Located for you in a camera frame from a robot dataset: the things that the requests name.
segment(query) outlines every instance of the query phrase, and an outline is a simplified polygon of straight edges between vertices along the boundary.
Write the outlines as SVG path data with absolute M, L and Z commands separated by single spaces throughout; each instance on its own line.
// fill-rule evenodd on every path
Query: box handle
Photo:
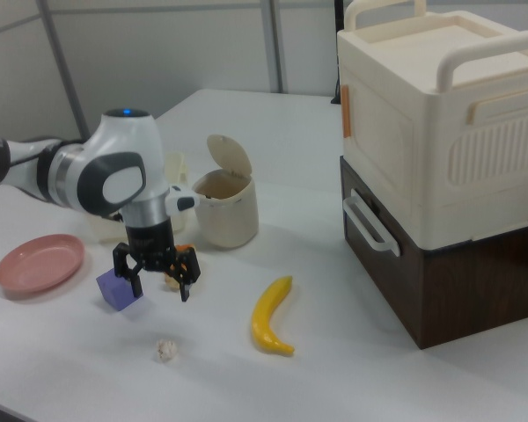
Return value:
M 356 29 L 356 17 L 363 11 L 371 11 L 392 4 L 407 3 L 410 0 L 354 0 L 344 14 L 344 31 Z M 426 0 L 414 0 L 414 15 L 426 15 Z
M 436 89 L 447 92 L 453 86 L 454 71 L 466 62 L 528 50 L 528 31 L 514 35 L 500 35 L 468 46 L 452 49 L 444 56 L 436 75 Z
M 341 86 L 341 109 L 342 137 L 346 139 L 352 136 L 352 125 L 350 119 L 350 89 L 348 85 Z
M 378 242 L 373 238 L 373 236 L 362 224 L 354 212 L 354 209 L 352 208 L 353 206 L 356 207 L 357 211 L 361 213 L 362 217 L 365 218 L 369 224 L 371 224 L 371 227 L 376 230 L 379 236 L 384 239 L 384 242 Z M 375 214 L 373 214 L 373 212 L 368 207 L 368 204 L 364 202 L 358 192 L 356 192 L 354 189 L 352 189 L 350 196 L 342 202 L 342 209 L 344 209 L 344 212 L 348 218 L 354 223 L 371 249 L 379 252 L 392 251 L 396 257 L 400 256 L 400 248 L 395 238 L 391 235 L 391 233 L 389 233 L 389 231 L 387 231 L 384 224 L 375 216 Z

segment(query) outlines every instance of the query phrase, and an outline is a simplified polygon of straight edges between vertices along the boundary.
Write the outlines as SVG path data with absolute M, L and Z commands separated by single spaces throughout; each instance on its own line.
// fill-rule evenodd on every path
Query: pink plate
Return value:
M 74 236 L 38 237 L 0 261 L 0 285 L 11 292 L 38 292 L 67 280 L 83 259 L 84 245 Z

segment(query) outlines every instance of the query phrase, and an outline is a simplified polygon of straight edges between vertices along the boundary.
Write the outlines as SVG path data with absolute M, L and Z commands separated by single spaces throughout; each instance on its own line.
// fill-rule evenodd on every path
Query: beige cup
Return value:
M 206 174 L 192 186 L 201 195 L 195 215 L 210 243 L 236 248 L 258 232 L 252 166 L 243 148 L 227 136 L 211 135 L 208 147 L 222 169 Z

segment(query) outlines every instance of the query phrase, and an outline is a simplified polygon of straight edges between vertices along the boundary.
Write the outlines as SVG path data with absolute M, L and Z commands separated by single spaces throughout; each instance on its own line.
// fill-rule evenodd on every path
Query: purple cube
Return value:
M 100 275 L 96 281 L 98 282 L 99 290 L 104 296 L 104 300 L 116 310 L 127 308 L 131 303 L 143 296 L 141 294 L 139 297 L 134 297 L 131 283 L 123 277 L 116 277 L 113 268 L 107 273 Z

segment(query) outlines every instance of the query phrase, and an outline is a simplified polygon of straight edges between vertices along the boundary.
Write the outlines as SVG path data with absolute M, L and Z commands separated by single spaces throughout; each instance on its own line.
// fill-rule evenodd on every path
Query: cup lid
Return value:
M 231 174 L 247 178 L 253 172 L 243 147 L 229 136 L 210 135 L 208 148 L 215 162 Z

